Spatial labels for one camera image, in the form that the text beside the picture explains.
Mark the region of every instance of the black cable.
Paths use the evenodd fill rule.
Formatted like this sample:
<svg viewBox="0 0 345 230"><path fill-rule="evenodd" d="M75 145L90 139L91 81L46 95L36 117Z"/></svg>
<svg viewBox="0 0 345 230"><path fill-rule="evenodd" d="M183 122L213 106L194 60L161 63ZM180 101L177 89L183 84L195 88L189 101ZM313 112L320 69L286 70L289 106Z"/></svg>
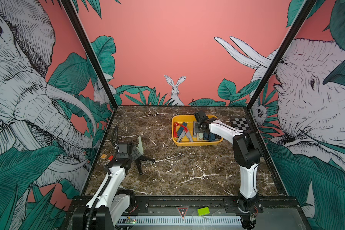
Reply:
<svg viewBox="0 0 345 230"><path fill-rule="evenodd" d="M104 169L105 169L106 172L108 173L108 177L107 177L106 183L105 183L104 186L102 187L101 191L100 191L99 194L97 195L97 198L94 200L91 209L89 210L85 230L89 230L90 225L91 225L91 222L92 222L92 219L93 219L93 212L94 212L94 209L96 208L97 202L99 201L99 198L98 198L98 197L102 196L103 192L106 190L106 187L107 187L108 184L110 183L110 180L111 180L111 177L112 177L112 176L111 176L111 171L110 171L110 169L107 167L107 165L104 166Z"/></svg>

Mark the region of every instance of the enclosure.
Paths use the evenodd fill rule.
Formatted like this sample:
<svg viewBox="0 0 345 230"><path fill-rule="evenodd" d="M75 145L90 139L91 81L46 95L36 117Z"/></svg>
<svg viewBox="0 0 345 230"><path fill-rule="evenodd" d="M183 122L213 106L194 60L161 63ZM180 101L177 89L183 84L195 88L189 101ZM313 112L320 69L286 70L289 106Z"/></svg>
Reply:
<svg viewBox="0 0 345 230"><path fill-rule="evenodd" d="M0 0L0 229L71 229L116 125L155 160L120 185L136 215L221 212L233 145L173 136L197 110L257 133L256 228L345 229L345 0Z"/></svg>

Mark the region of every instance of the marble tabletop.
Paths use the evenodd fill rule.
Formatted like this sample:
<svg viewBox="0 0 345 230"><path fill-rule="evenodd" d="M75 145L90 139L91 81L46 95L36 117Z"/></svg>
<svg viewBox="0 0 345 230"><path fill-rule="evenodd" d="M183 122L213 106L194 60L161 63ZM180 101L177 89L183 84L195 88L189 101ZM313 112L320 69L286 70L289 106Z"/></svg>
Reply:
<svg viewBox="0 0 345 230"><path fill-rule="evenodd" d="M243 108L202 108L206 114L216 115L230 125L232 117L245 117ZM103 165L114 154L111 134L119 124L119 141L130 140L138 145L141 136L144 155L155 163L142 163L143 175L135 164L129 170L121 187L133 189L136 195L197 195L237 196L240 187L240 169L235 162L232 144L223 140L211 146L176 146L171 137L171 119L175 115L193 114L193 107L120 106L117 108L107 140L101 149L105 160L98 158L86 189L93 195L106 173ZM257 189L264 196L277 196L271 172L266 163L260 164Z"/></svg>

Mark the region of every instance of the black metal frame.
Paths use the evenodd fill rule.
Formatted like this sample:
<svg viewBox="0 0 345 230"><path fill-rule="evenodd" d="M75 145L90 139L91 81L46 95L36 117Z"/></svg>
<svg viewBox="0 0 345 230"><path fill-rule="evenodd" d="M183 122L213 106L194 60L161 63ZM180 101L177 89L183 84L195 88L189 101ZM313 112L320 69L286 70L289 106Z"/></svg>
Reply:
<svg viewBox="0 0 345 230"><path fill-rule="evenodd" d="M93 196L76 196L74 197L68 212L65 216L63 224L59 230L66 230L73 216L74 210L77 207L84 207ZM141 209L137 209L133 214L148 213L149 208L153 209L176 209L179 206L189 206L194 208L224 208L226 200L237 200L238 196L135 196L136 202L141 206ZM305 229L311 230L311 226L308 223L306 216L299 202L292 196L265 196L260 197L260 204L263 209L285 208L296 209L302 219Z"/></svg>
<svg viewBox="0 0 345 230"><path fill-rule="evenodd" d="M281 43L280 48L278 49L276 55L274 56L270 66L267 68L266 73L262 77L261 82L259 83L256 91L254 92L251 100L247 104L247 108L251 109L254 105L256 99L261 94L263 88L265 87L266 83L269 81L270 77L272 76L273 72L275 71L277 65L280 63L282 57L285 55L287 49L289 48L291 42L295 38L296 34L298 33L300 27L303 25L305 19L307 18L309 12L311 11L313 5L316 3L317 0L306 0L303 7L301 8L298 16L295 18L294 23L291 25L288 33L284 41Z"/></svg>
<svg viewBox="0 0 345 230"><path fill-rule="evenodd" d="M257 125L256 125L255 121L253 120L253 117L250 113L250 110L248 110L247 108L244 108L244 111L245 111L246 117L248 117L248 119L249 119L249 124L252 124L251 128L255 132L260 133L259 130L257 129ZM271 171L272 179L273 179L273 182L275 183L278 194L281 196L288 196L288 193L285 189L285 186L281 180L280 175L278 174L276 166L275 166L274 162L272 161L271 155L267 151L265 143L263 141L259 141L259 144L260 144L262 151L263 151L263 158L266 160L267 167Z"/></svg>
<svg viewBox="0 0 345 230"><path fill-rule="evenodd" d="M68 14L70 21L72 22L74 30L77 33L78 38L81 41L84 50L86 51L86 54L94 68L94 71L96 72L97 77L100 79L100 82L104 90L106 91L106 94L111 102L113 109L116 109L118 107L118 104L116 103L115 98L113 94L111 93L108 83L103 75L103 71L101 69L100 63L93 52L93 49L92 49L91 44L89 43L87 34L83 29L81 21L79 21L78 14L74 10L71 0L61 0L61 3L64 6L66 13Z"/></svg>

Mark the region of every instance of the sticker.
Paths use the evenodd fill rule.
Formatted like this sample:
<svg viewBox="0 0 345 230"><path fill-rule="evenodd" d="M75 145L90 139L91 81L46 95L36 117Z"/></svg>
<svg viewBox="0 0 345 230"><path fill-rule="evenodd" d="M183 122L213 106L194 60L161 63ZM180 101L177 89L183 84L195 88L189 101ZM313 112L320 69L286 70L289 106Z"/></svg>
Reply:
<svg viewBox="0 0 345 230"><path fill-rule="evenodd" d="M186 212L187 212L189 207L176 207L176 208L178 209L181 218L184 219Z"/></svg>

